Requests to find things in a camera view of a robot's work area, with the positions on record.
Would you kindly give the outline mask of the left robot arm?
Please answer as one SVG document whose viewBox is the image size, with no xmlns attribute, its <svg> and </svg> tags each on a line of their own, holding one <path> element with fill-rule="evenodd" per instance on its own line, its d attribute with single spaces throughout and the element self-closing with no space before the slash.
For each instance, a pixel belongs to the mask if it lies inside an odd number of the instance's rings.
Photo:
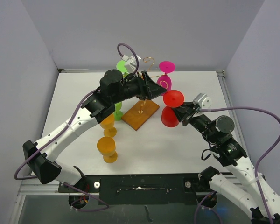
<svg viewBox="0 0 280 224">
<path fill-rule="evenodd" d="M 23 144 L 27 165 L 42 184 L 57 180 L 68 183 L 76 192 L 82 191 L 86 185 L 82 171 L 57 163 L 61 152 L 84 132 L 112 115 L 116 103 L 133 97 L 152 100 L 166 91 L 146 71 L 123 77 L 119 70 L 108 70 L 100 79 L 99 87 L 83 97 L 69 119 L 35 142 L 28 140 Z"/>
</svg>

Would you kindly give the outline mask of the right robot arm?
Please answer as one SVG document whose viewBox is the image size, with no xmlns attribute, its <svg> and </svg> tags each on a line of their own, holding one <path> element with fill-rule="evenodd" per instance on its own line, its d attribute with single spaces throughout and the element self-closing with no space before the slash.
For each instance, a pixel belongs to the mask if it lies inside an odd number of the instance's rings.
<svg viewBox="0 0 280 224">
<path fill-rule="evenodd" d="M 269 186 L 253 165 L 246 151 L 233 138 L 233 120 L 225 115 L 210 120 L 203 109 L 193 102 L 169 108 L 170 115 L 183 126 L 193 126 L 209 144 L 209 152 L 240 182 L 238 187 L 222 173 L 209 166 L 198 175 L 202 190 L 216 191 L 238 206 L 253 224 L 280 224 L 280 196 Z"/>
</svg>

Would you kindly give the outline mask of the orange wine glass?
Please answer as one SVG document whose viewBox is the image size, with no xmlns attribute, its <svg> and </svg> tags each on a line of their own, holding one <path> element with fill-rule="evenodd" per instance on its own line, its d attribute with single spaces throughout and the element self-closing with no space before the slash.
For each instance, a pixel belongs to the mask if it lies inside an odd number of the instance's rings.
<svg viewBox="0 0 280 224">
<path fill-rule="evenodd" d="M 100 126 L 103 128 L 103 134 L 105 137 L 113 138 L 117 134 L 117 130 L 114 127 L 115 119 L 114 115 L 111 114 L 107 118 L 105 118 L 101 123 Z"/>
<path fill-rule="evenodd" d="M 111 137 L 100 138 L 97 142 L 97 149 L 106 163 L 114 163 L 118 158 L 115 141 Z"/>
</svg>

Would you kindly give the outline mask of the red wine glass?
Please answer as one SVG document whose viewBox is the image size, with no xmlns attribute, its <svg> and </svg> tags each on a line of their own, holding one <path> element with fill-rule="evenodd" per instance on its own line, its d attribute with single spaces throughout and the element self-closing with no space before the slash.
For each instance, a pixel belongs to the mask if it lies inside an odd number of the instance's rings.
<svg viewBox="0 0 280 224">
<path fill-rule="evenodd" d="M 161 122 L 166 127 L 176 127 L 179 121 L 173 109 L 184 103 L 184 95 L 178 90 L 169 90 L 164 94 L 163 102 L 166 106 L 162 110 Z"/>
</svg>

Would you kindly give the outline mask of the pink wine glass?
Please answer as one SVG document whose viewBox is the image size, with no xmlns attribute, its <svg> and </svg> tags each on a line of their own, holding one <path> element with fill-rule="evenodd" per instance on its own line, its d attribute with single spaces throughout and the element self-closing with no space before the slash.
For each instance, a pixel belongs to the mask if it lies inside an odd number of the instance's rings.
<svg viewBox="0 0 280 224">
<path fill-rule="evenodd" d="M 159 69 L 164 74 L 158 78 L 157 84 L 165 88 L 167 91 L 171 90 L 172 81 L 171 78 L 169 77 L 169 73 L 175 71 L 175 64 L 171 61 L 163 61 L 159 64 Z"/>
</svg>

